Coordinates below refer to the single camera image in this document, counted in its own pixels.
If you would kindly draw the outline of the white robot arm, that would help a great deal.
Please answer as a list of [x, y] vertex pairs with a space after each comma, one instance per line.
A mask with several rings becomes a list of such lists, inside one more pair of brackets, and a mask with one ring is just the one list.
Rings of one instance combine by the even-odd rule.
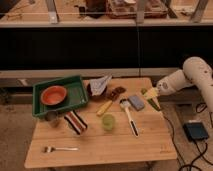
[[200, 57], [190, 57], [183, 68], [160, 79], [157, 85], [145, 94], [146, 99], [162, 95], [171, 95], [183, 88], [195, 85], [210, 113], [213, 113], [213, 69]]

